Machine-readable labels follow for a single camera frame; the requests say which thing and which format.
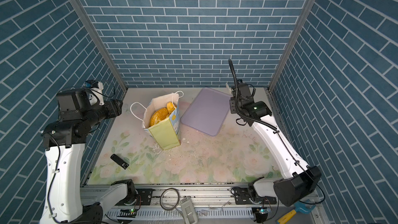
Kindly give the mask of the sesame oval bread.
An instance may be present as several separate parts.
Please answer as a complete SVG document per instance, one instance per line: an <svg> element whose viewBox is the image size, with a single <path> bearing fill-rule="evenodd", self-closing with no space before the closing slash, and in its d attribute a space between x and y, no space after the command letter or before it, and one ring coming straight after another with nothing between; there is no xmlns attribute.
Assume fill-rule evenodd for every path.
<svg viewBox="0 0 398 224"><path fill-rule="evenodd" d="M169 117L169 111L166 107L157 110L150 118L150 127L158 124Z"/></svg>

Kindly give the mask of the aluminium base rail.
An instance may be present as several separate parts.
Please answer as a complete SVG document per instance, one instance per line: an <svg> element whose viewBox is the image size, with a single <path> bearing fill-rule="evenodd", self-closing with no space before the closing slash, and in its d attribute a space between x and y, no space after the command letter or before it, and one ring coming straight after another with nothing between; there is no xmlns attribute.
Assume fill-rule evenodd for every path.
<svg viewBox="0 0 398 224"><path fill-rule="evenodd" d="M110 186L89 185L80 190L84 205L102 195ZM276 197L256 197L247 184L144 184L136 185L134 203L117 203L103 217L103 224L157 224L162 221L184 224L180 200L190 197L199 218L199 224L216 223L225 219L228 224L240 219L250 224L276 224L276 221L294 209L285 206ZM311 194L302 202L315 199ZM310 214L297 213L287 224L326 224L320 205Z"/></svg>

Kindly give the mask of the blue yellow toy wrench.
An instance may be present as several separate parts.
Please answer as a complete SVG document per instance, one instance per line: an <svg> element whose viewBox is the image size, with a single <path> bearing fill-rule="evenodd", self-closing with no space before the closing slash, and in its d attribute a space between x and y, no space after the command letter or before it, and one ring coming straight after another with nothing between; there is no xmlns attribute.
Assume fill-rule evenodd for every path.
<svg viewBox="0 0 398 224"><path fill-rule="evenodd" d="M284 216L279 218L276 223L277 224L286 224L288 221L290 221L297 213L302 213L302 214L310 214L313 209L315 208L314 204L310 204L310 202L302 202L298 201L294 204L294 209L291 210L290 212L286 213Z"/></svg>

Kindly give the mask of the lilac plastic tray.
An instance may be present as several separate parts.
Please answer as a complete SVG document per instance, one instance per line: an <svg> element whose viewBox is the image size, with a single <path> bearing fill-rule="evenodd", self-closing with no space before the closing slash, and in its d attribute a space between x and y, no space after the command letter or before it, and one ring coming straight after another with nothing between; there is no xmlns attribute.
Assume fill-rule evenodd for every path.
<svg viewBox="0 0 398 224"><path fill-rule="evenodd" d="M182 115L181 123L209 136L216 136L230 111L231 96L203 88Z"/></svg>

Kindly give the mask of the striped croissant roll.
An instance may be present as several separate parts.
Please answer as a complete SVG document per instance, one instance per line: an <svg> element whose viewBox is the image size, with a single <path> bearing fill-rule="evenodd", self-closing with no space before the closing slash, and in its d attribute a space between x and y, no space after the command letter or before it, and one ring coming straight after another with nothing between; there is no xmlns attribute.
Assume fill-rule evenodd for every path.
<svg viewBox="0 0 398 224"><path fill-rule="evenodd" d="M168 113L171 114L177 107L173 102L167 102L166 108L168 110Z"/></svg>

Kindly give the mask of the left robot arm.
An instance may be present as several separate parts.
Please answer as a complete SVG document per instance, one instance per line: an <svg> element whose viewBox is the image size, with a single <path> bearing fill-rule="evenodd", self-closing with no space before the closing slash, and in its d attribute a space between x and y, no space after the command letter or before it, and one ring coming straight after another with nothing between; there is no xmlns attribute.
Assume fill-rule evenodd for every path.
<svg viewBox="0 0 398 224"><path fill-rule="evenodd" d="M41 224L102 224L117 203L134 203L138 193L130 179L113 183L84 205L80 196L80 169L87 136L101 121L121 115L123 102L104 101L89 88L59 91L59 117L42 133L47 159L47 184Z"/></svg>

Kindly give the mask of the paper bag with floral sides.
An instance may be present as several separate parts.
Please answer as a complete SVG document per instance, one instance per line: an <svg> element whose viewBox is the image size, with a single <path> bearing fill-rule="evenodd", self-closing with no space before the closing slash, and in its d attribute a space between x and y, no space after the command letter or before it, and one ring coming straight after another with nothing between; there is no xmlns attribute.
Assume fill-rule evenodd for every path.
<svg viewBox="0 0 398 224"><path fill-rule="evenodd" d="M159 145L162 150L168 150L180 146L180 112L179 100L184 96L182 91L176 91L170 94L153 98L148 106L144 106L139 102L134 102L130 106L131 114L142 122L142 128L146 131ZM150 127L151 116L159 109L166 107L167 102L173 102L176 109L169 117L158 124ZM143 117L137 116L133 112L134 106L141 106L145 110Z"/></svg>

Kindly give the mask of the grey handheld device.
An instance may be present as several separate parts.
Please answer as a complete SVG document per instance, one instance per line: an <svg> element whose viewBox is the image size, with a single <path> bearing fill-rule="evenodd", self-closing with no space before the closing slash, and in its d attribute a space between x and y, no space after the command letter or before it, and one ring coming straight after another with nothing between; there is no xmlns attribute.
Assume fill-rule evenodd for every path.
<svg viewBox="0 0 398 224"><path fill-rule="evenodd" d="M199 218L190 197L180 200L180 207L185 224L198 224Z"/></svg>

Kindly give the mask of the black clip on mat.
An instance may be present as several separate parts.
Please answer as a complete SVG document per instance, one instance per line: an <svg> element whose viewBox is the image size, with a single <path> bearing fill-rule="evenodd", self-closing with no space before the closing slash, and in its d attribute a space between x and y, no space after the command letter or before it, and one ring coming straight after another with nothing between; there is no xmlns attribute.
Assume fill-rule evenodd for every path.
<svg viewBox="0 0 398 224"><path fill-rule="evenodd" d="M112 161L114 161L117 165L122 167L124 170L126 170L129 167L129 164L116 154L112 154L110 158Z"/></svg>

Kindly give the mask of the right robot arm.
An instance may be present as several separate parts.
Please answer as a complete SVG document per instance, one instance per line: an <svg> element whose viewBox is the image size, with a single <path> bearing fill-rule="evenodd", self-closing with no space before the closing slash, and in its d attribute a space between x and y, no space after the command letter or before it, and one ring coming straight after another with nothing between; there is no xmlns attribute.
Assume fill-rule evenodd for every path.
<svg viewBox="0 0 398 224"><path fill-rule="evenodd" d="M311 167L293 148L277 125L265 102L255 102L256 90L241 79L231 89L230 111L238 120L249 124L260 136L274 157L282 179L273 182L274 197L285 206L291 206L313 193L322 173Z"/></svg>

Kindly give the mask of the floral table mat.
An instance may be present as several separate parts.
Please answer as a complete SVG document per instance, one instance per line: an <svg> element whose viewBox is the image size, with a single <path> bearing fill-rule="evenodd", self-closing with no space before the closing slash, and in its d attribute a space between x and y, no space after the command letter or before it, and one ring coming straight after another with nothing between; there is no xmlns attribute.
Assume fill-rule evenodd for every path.
<svg viewBox="0 0 398 224"><path fill-rule="evenodd" d="M135 184L240 183L259 177L281 178L274 157L249 126L236 123L227 114L216 136L209 136L186 125L180 127L180 146L162 150L130 112L139 102L148 106L172 88L131 88L123 100L123 112L116 118L89 177L90 185L109 185L132 179ZM133 112L143 117L144 109ZM111 160L116 154L129 164L124 170Z"/></svg>

